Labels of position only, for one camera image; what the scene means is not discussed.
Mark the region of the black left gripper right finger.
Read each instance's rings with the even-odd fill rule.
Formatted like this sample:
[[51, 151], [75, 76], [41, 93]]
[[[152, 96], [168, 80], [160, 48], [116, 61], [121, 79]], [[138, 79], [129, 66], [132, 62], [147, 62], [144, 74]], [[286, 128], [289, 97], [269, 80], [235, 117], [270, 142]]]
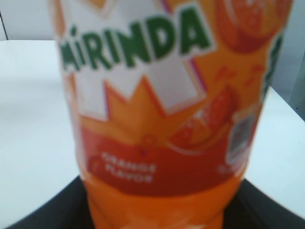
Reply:
[[284, 208], [248, 180], [224, 211], [225, 229], [303, 229], [305, 220]]

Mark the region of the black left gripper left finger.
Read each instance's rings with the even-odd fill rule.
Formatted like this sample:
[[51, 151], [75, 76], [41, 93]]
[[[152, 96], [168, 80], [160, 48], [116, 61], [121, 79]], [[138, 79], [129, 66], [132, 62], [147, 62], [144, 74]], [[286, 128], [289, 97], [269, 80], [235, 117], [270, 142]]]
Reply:
[[93, 229], [86, 191], [79, 176], [56, 196], [9, 229]]

